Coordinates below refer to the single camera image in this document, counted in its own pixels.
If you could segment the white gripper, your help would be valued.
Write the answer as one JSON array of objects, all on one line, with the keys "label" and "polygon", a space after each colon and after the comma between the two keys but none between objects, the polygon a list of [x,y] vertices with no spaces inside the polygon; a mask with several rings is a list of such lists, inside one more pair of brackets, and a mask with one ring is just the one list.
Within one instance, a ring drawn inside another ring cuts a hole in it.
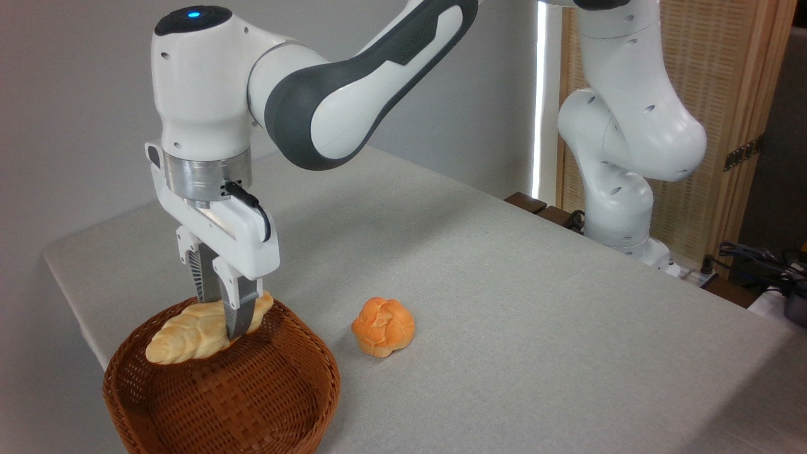
[{"label": "white gripper", "polygon": [[176,232],[180,259],[190,267],[198,300],[222,299],[228,339],[234,341],[253,321],[255,301],[264,293],[260,278],[280,265],[275,223],[270,219],[272,233],[265,242],[264,216],[239,199],[191,204],[169,189],[161,147],[147,142],[145,149],[159,202],[181,224]]}]

